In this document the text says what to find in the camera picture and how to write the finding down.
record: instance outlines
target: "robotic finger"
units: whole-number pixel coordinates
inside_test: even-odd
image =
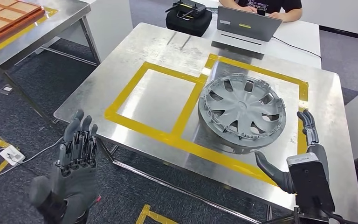
[[[297,116],[303,121],[303,134],[307,137],[307,145],[310,146],[319,143],[315,119],[308,109],[305,109],[303,112],[297,112]]]

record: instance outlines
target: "person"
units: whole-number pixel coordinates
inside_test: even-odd
[[[269,17],[293,22],[301,18],[303,14],[301,0],[219,0],[220,3],[228,8],[238,9],[246,12],[257,13],[257,10],[264,10]]]

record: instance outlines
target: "laptop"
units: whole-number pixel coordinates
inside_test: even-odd
[[[217,29],[261,41],[271,40],[282,20],[219,6]]]

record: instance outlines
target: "black case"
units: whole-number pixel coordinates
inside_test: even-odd
[[[198,18],[184,20],[177,17],[178,11],[171,10],[165,19],[168,29],[201,37],[208,29],[212,20],[212,12],[206,10]]]

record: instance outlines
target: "brown tray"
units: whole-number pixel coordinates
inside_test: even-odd
[[[0,0],[0,43],[45,14],[41,6],[18,0]]]

